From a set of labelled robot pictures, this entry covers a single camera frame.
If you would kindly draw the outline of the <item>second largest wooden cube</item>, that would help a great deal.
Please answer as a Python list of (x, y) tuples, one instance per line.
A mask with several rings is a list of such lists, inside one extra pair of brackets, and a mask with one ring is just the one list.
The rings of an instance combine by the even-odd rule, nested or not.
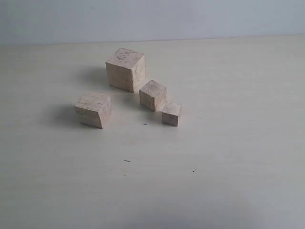
[(111, 97), (102, 92), (86, 92), (74, 106), (81, 124), (103, 129), (111, 115)]

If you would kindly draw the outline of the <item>third largest wooden cube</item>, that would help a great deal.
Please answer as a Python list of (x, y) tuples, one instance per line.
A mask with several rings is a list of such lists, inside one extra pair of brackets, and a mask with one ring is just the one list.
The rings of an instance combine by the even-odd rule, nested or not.
[(166, 102), (167, 88), (150, 80), (139, 90), (139, 97), (141, 105), (155, 112)]

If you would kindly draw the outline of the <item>smallest wooden cube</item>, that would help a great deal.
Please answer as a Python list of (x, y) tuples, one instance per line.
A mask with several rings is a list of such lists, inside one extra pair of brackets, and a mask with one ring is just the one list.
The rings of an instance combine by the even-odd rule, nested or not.
[(162, 123), (177, 127), (181, 116), (181, 110), (181, 104), (167, 101), (162, 111)]

